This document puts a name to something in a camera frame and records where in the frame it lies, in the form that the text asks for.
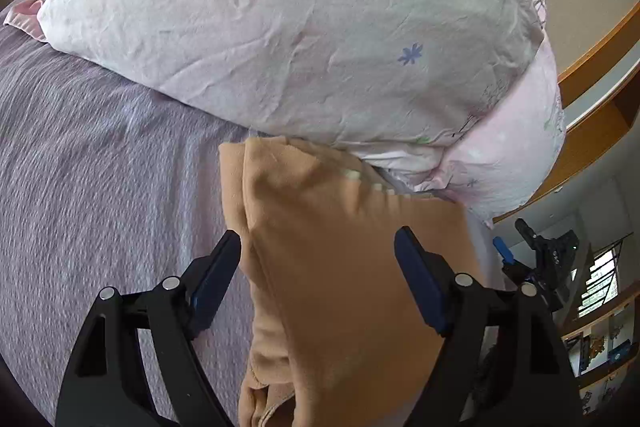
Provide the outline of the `tan long-sleeve shirt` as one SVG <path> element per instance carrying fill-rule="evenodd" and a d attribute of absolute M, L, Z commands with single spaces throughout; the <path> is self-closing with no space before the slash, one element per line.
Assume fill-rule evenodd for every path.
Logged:
<path fill-rule="evenodd" d="M 442 338 L 394 255 L 412 231 L 480 280 L 473 221 L 453 202 L 395 193 L 360 160 L 284 138 L 219 149 L 222 207 L 254 303 L 244 426 L 399 426 Z"/>

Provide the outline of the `right floral pink pillow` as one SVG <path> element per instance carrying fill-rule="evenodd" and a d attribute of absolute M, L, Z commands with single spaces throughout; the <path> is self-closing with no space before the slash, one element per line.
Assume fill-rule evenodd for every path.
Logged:
<path fill-rule="evenodd" d="M 445 196 L 491 223 L 535 194 L 565 135 L 555 57 L 544 37 L 523 77 L 490 115 L 446 150 L 437 167 L 390 175 L 410 191 Z"/>

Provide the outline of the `wooden bookshelf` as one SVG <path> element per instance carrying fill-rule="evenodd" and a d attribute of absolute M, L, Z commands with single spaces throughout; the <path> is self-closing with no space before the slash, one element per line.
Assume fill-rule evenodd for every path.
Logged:
<path fill-rule="evenodd" d="M 582 417 L 596 418 L 613 404 L 639 362 L 639 283 L 611 300 L 578 311 L 563 329 L 579 391 Z"/>

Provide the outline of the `purple bed sheet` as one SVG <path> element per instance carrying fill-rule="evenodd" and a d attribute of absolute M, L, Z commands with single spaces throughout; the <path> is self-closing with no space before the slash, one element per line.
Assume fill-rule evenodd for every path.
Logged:
<path fill-rule="evenodd" d="M 1 29 L 1 355 L 52 421 L 99 290 L 147 291 L 224 234 L 218 148 L 248 131 Z"/>

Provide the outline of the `wooden headboard with glass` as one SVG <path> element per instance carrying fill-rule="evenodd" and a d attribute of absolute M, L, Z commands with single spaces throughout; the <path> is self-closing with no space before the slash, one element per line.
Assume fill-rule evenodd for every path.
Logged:
<path fill-rule="evenodd" d="M 631 10 L 559 77 L 566 140 L 530 206 L 611 150 L 631 129 L 639 107 L 639 7 Z"/>

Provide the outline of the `left floral white pillow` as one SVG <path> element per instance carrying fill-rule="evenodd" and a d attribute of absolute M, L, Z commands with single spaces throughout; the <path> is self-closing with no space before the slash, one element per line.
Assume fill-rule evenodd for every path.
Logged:
<path fill-rule="evenodd" d="M 6 23 L 224 120 L 430 168 L 541 44 L 532 0 L 38 0 Z"/>

